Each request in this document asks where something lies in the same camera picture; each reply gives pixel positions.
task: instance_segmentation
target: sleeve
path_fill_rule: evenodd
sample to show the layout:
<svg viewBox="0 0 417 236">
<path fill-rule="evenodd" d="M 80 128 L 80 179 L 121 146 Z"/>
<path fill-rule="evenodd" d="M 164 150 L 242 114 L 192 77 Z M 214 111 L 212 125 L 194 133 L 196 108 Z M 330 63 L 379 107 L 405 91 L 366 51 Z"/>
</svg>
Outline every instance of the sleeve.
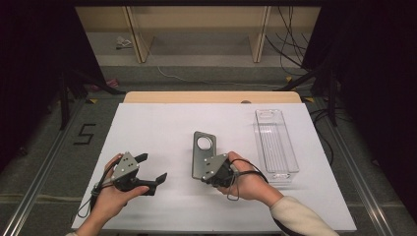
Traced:
<svg viewBox="0 0 417 236">
<path fill-rule="evenodd" d="M 290 236 L 333 236 L 334 232 L 314 211 L 296 199 L 285 196 L 271 208 L 276 225 Z"/>
</svg>

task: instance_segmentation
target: transparent plastic box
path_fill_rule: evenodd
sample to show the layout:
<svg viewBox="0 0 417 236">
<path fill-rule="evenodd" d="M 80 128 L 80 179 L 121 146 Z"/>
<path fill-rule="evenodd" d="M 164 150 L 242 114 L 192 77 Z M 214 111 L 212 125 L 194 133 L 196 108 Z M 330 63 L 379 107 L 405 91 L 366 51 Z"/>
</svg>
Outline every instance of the transparent plastic box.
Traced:
<svg viewBox="0 0 417 236">
<path fill-rule="evenodd" d="M 254 131 L 260 169 L 271 184 L 288 184 L 300 171 L 280 110 L 256 110 Z"/>
</svg>

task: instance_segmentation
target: plate hole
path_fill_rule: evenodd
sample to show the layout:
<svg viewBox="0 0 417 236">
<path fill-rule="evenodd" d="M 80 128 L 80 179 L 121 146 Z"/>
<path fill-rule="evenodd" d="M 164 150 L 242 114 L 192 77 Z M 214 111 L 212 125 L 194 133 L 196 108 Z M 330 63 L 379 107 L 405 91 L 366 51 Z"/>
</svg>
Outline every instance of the plate hole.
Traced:
<svg viewBox="0 0 417 236">
<path fill-rule="evenodd" d="M 197 140 L 197 146 L 198 146 L 200 149 L 203 149 L 203 150 L 208 150 L 208 149 L 211 149 L 211 147 L 212 147 L 212 142 L 211 142 L 211 140 L 210 140 L 209 138 L 207 138 L 207 137 L 199 137 L 199 139 Z"/>
</svg>

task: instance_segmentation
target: human hand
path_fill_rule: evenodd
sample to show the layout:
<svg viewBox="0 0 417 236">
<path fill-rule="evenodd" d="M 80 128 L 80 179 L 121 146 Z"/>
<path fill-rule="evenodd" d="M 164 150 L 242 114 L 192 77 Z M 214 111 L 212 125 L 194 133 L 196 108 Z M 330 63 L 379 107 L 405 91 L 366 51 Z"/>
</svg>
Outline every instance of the human hand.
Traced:
<svg viewBox="0 0 417 236">
<path fill-rule="evenodd" d="M 123 154 L 115 155 L 106 165 L 105 170 L 111 166 L 111 164 L 120 159 Z M 114 173 L 113 168 L 108 171 L 106 179 L 110 178 Z M 140 186 L 129 192 L 122 192 L 116 189 L 113 185 L 110 187 L 103 187 L 98 195 L 97 201 L 91 213 L 95 210 L 99 211 L 101 215 L 107 216 L 109 219 L 116 216 L 126 205 L 126 203 L 149 190 L 148 186 Z"/>
<path fill-rule="evenodd" d="M 239 172 L 254 170 L 254 167 L 246 162 L 249 160 L 243 158 L 238 153 L 231 151 L 228 156 L 230 162 L 233 161 L 233 165 L 239 170 Z M 276 190 L 276 188 L 265 182 L 265 180 L 257 174 L 241 175 L 229 188 L 219 187 L 217 190 L 223 195 L 229 194 L 244 200 L 257 200 L 269 207 L 283 197 L 282 194 Z"/>
<path fill-rule="evenodd" d="M 104 170 L 108 169 L 113 162 L 120 159 L 123 154 L 115 155 L 106 165 Z M 108 171 L 106 179 L 110 178 L 114 173 L 113 168 Z M 92 209 L 89 217 L 83 223 L 82 226 L 77 230 L 78 236 L 84 235 L 97 235 L 102 226 L 116 216 L 126 205 L 126 203 L 149 190 L 148 186 L 140 186 L 129 192 L 122 192 L 116 189 L 113 185 L 103 187 L 100 194 L 97 197 L 95 206 Z"/>
</svg>

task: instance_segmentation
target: white table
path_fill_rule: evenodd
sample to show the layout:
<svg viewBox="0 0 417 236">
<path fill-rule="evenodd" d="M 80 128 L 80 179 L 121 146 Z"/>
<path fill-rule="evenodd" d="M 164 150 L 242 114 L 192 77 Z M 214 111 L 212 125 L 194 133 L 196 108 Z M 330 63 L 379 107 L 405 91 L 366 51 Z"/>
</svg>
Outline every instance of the white table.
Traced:
<svg viewBox="0 0 417 236">
<path fill-rule="evenodd" d="M 235 150 L 259 165 L 253 122 L 256 109 L 283 111 L 300 167 L 289 186 L 279 188 L 312 208 L 336 231 L 356 230 L 335 182 L 307 108 L 302 103 L 169 104 L 122 103 L 114 117 L 83 198 L 118 152 L 143 152 L 140 179 L 167 172 L 154 197 L 138 197 L 103 229 L 123 232 L 272 233 L 279 231 L 268 208 L 253 201 L 230 202 L 216 189 L 191 177 L 193 134 L 216 135 L 217 153 Z M 73 228 L 83 219 L 76 218 Z"/>
</svg>

